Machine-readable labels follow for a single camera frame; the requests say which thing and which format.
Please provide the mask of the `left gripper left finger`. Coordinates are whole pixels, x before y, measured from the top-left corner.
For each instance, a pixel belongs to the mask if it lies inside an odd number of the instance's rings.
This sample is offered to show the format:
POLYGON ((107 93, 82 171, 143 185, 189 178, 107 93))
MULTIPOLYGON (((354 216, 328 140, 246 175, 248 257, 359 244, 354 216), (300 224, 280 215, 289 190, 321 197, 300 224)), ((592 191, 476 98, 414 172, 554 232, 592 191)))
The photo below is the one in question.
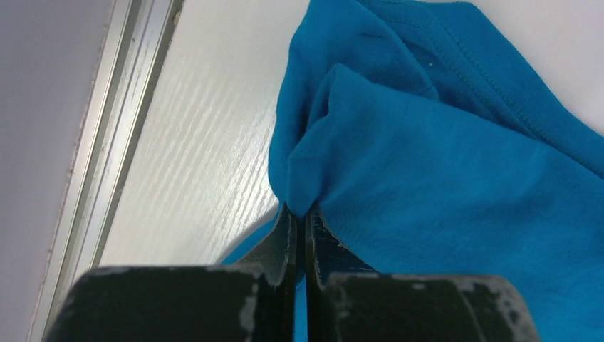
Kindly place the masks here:
POLYGON ((283 207, 237 262, 83 275, 47 341, 292 341, 298 221, 283 207))

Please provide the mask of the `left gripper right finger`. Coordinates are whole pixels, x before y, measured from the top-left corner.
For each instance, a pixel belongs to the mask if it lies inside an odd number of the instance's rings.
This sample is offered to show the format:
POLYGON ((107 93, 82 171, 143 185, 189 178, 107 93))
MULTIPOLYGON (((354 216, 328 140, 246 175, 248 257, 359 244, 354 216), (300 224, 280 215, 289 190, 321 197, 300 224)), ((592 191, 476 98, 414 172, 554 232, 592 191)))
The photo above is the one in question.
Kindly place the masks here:
POLYGON ((309 341, 538 341, 520 293, 494 275, 386 274, 306 215, 309 341))

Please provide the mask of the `blue t-shirt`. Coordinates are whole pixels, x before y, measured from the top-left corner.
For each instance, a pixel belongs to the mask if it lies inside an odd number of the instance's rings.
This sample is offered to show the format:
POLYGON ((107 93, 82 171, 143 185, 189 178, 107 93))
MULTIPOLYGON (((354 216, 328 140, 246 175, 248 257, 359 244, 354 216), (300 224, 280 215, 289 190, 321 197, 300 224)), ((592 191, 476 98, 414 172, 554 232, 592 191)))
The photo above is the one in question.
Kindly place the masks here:
POLYGON ((544 341, 603 339, 603 137, 473 4, 311 1, 269 183, 379 271, 499 274, 544 341))

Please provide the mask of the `aluminium frame left post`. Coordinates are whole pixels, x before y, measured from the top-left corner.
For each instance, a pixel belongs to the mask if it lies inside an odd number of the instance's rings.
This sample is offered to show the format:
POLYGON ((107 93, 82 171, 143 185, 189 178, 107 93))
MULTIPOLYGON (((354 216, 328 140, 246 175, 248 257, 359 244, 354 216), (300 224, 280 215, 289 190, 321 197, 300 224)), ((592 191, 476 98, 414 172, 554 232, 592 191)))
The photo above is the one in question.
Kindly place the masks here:
POLYGON ((30 341, 46 337, 72 285, 100 263, 182 6, 113 3, 30 341))

